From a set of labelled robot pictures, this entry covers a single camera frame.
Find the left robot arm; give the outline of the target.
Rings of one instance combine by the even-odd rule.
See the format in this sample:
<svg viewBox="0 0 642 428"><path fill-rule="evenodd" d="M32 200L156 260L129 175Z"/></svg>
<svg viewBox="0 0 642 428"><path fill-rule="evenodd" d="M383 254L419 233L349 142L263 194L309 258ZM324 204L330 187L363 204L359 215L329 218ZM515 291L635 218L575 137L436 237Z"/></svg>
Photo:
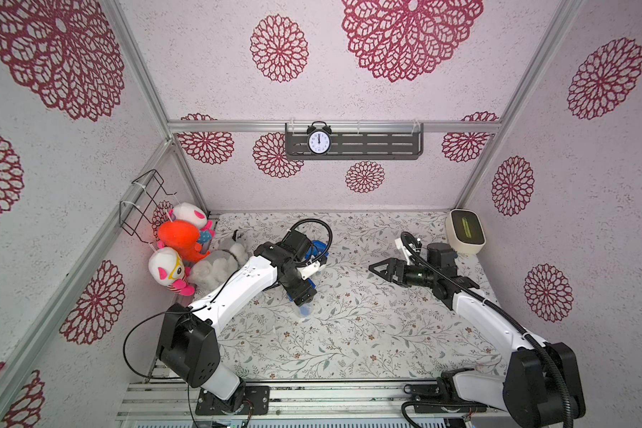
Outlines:
<svg viewBox="0 0 642 428"><path fill-rule="evenodd" d="M329 245L290 230L278 243L259 245L244 265L211 294L164 314L157 358L191 388L200 388L236 408L245 381L221 361L219 335L258 294L273 285L297 306L313 301L310 277L326 267Z"/></svg>

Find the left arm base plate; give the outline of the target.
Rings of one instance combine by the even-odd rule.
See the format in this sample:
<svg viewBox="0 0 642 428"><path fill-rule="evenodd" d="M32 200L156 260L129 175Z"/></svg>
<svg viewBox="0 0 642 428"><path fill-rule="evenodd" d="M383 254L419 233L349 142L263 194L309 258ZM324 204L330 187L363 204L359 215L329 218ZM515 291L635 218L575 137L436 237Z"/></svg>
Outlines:
<svg viewBox="0 0 642 428"><path fill-rule="evenodd" d="M262 416L269 413L271 389L268 386L244 385L238 387L229 399L201 390L196 415L210 417Z"/></svg>

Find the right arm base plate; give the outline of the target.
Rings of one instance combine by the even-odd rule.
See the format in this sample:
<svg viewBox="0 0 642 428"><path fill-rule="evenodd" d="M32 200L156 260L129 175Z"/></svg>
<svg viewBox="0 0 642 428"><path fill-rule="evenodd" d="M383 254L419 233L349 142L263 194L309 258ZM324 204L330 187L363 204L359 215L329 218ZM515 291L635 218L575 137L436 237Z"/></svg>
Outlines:
<svg viewBox="0 0 642 428"><path fill-rule="evenodd" d="M447 385L437 383L408 383L403 392L413 402L412 408L417 414L433 413L484 413L488 407L474 401L465 401L458 397Z"/></svg>

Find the blue lid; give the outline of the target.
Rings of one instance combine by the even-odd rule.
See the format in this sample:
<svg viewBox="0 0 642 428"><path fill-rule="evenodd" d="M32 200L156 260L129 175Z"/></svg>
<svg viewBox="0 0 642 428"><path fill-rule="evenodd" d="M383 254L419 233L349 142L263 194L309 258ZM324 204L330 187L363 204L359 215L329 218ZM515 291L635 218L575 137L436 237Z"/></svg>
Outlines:
<svg viewBox="0 0 642 428"><path fill-rule="evenodd" d="M306 254L307 260L314 260L319 256L327 256L327 244L314 240L311 242L311 247Z"/></svg>
<svg viewBox="0 0 642 428"><path fill-rule="evenodd" d="M288 287L286 293L290 301L294 302L297 306L302 306L313 301L317 290L316 285L308 278L297 283L297 285Z"/></svg>

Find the clear plastic container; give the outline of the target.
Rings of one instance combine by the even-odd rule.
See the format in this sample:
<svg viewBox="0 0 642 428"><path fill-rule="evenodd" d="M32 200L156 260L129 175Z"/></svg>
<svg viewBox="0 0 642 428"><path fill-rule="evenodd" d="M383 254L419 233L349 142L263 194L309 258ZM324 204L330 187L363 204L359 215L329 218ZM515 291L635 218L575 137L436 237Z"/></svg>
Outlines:
<svg viewBox="0 0 642 428"><path fill-rule="evenodd" d="M294 315L300 321L305 321L305 320L311 319L313 317L313 304L312 303L304 303L301 306L296 306L294 308Z"/></svg>

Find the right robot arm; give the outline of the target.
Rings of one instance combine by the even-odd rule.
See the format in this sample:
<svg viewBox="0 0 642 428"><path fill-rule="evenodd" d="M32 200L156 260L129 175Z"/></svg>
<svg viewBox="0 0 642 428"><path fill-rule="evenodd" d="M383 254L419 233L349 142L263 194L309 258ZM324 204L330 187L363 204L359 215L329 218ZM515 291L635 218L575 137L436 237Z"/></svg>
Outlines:
<svg viewBox="0 0 642 428"><path fill-rule="evenodd" d="M508 364L503 376L471 368L443 372L424 386L408 384L406 408L465 412L494 408L521 427L572 427L586 414L575 353L562 342L531 333L484 296L480 286L458 273L457 254L447 244L398 244L402 259L389 258L369 271L403 288L424 287L449 310L472 324Z"/></svg>

